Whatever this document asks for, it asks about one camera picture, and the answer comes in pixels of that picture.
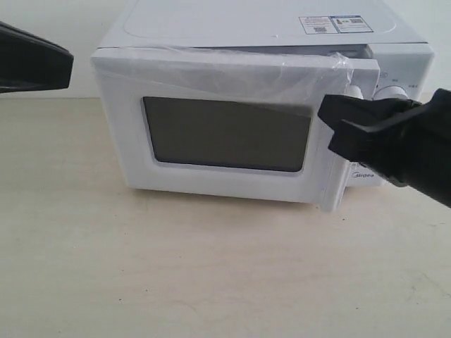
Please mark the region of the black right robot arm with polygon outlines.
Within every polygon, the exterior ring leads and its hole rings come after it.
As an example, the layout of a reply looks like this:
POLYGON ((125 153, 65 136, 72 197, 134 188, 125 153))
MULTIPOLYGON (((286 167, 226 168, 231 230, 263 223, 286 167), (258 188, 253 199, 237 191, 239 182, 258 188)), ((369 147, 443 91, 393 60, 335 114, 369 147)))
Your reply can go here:
POLYGON ((333 130, 333 153, 450 205, 450 91, 424 104, 328 94, 318 117, 333 130))

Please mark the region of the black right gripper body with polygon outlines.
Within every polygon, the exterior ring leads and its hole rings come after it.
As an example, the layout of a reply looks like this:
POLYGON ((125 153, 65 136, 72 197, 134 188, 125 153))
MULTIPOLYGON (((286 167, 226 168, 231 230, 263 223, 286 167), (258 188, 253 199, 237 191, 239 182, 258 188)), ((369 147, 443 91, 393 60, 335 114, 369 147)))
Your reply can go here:
POLYGON ((398 187, 419 186, 431 175, 427 156, 435 153, 435 145, 427 125, 435 115, 435 104, 428 102, 379 122, 381 160, 363 165, 398 187))

